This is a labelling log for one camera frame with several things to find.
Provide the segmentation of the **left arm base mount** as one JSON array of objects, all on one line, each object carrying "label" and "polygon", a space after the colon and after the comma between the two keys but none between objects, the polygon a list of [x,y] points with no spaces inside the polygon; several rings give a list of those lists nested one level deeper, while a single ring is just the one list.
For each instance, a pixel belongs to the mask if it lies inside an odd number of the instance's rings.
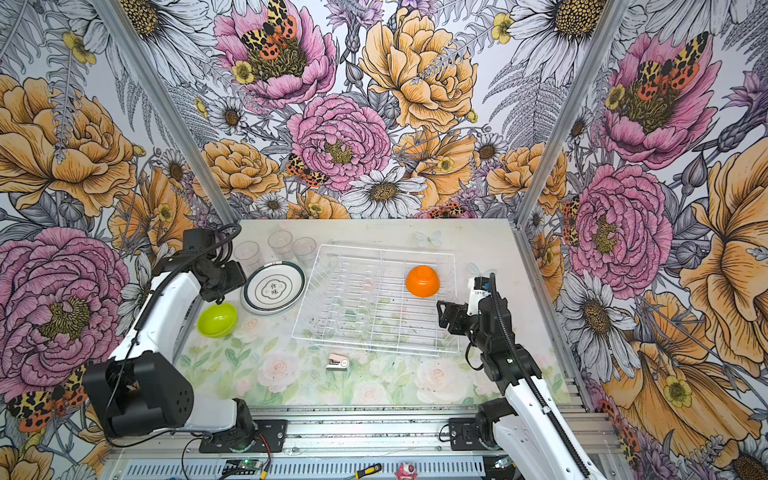
[{"label": "left arm base mount", "polygon": [[284,419],[253,419],[238,414],[233,427],[203,435],[199,452],[204,454],[280,453],[287,436]]}]

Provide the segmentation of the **lime green plastic bowl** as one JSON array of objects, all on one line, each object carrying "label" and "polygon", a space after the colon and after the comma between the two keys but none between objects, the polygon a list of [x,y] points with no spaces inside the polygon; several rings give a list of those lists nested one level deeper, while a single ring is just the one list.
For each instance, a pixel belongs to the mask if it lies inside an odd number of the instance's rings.
[{"label": "lime green plastic bowl", "polygon": [[197,331],[204,337],[222,338],[230,335],[238,321],[238,312],[228,302],[213,304],[202,311],[197,319]]}]

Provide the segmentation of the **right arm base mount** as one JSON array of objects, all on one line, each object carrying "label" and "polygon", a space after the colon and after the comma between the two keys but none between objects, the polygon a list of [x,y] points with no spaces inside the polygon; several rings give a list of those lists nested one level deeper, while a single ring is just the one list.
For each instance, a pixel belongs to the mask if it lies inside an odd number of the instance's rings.
[{"label": "right arm base mount", "polygon": [[449,443],[452,451],[499,450],[493,426],[501,418],[514,414],[513,407],[505,398],[489,400],[478,406],[473,419],[450,418],[437,437],[440,442]]}]

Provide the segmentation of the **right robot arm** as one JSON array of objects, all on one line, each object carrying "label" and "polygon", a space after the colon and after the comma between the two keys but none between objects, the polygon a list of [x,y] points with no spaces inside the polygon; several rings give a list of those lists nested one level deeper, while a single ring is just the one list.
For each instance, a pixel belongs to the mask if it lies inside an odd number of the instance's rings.
[{"label": "right robot arm", "polygon": [[501,397],[480,405],[480,438],[503,450],[525,479],[603,479],[549,392],[531,354],[516,342],[507,301],[497,293],[473,304],[437,303],[439,326],[481,352]]}]

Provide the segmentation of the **white wire dish rack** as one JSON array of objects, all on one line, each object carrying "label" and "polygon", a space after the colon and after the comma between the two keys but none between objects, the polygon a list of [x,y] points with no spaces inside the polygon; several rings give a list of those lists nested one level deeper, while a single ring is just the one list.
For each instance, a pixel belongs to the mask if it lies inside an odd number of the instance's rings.
[{"label": "white wire dish rack", "polygon": [[[406,288],[411,270],[426,266],[440,281],[420,298]],[[436,305],[457,295],[451,253],[323,244],[309,275],[292,331],[313,345],[386,353],[442,356],[458,339],[438,325]]]}]

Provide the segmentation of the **teal rimmed back plate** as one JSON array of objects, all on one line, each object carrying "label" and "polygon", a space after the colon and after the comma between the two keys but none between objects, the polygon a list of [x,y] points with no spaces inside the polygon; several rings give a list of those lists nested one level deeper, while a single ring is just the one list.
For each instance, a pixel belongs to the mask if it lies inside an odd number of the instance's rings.
[{"label": "teal rimmed back plate", "polygon": [[241,304],[254,315],[275,315],[293,306],[306,284],[306,275],[297,264],[271,262],[248,276],[241,291]]}]

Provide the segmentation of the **orange plastic bowl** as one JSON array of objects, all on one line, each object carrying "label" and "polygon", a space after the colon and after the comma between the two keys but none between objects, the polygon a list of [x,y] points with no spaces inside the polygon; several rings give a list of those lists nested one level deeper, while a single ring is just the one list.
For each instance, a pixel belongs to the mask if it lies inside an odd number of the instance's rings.
[{"label": "orange plastic bowl", "polygon": [[406,289],[418,298],[433,297],[438,293],[440,286],[437,272],[427,265],[414,267],[405,279]]}]

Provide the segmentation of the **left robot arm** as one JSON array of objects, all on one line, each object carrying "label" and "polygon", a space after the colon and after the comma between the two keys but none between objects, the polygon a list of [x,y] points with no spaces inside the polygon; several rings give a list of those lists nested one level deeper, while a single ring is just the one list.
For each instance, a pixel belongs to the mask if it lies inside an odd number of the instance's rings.
[{"label": "left robot arm", "polygon": [[158,261],[138,315],[119,346],[87,366],[83,381],[107,443],[131,448],[164,434],[189,433],[239,451],[257,435],[246,402],[195,393],[174,359],[196,308],[217,305],[244,286],[233,259],[241,227],[184,232],[181,251]]}]

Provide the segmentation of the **clear plastic glass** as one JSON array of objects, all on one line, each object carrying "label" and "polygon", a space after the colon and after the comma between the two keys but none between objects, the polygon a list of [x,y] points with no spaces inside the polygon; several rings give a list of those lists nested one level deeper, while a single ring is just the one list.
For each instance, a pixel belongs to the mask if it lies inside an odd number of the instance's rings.
[{"label": "clear plastic glass", "polygon": [[293,235],[289,231],[273,232],[268,238],[268,245],[278,259],[290,261],[293,258]]},{"label": "clear plastic glass", "polygon": [[311,237],[300,237],[293,241],[292,253],[296,260],[306,268],[314,265],[317,242]]},{"label": "clear plastic glass", "polygon": [[264,265],[261,248],[257,242],[252,240],[246,240],[237,244],[233,255],[247,276]]}]

